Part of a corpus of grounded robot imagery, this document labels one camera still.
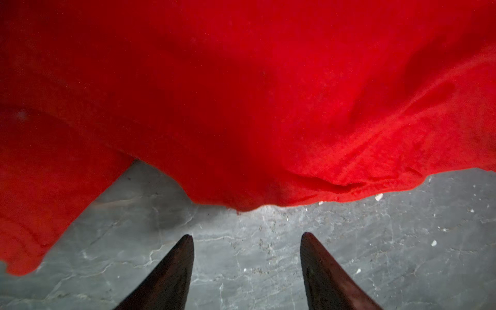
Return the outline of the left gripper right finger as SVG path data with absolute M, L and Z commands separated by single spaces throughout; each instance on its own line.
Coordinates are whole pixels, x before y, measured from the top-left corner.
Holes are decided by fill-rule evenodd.
M 302 235 L 300 261 L 310 310 L 381 309 L 310 232 Z

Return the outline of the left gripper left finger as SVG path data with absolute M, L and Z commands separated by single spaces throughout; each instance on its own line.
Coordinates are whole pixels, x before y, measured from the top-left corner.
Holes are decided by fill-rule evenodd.
M 185 308 L 195 259 L 191 235 L 184 235 L 146 279 L 115 310 Z

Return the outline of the bright red t-shirt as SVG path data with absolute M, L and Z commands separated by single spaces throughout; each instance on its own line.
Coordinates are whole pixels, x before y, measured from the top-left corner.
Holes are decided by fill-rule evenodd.
M 495 2 L 2 1 L 6 272 L 135 160 L 241 212 L 493 171 Z

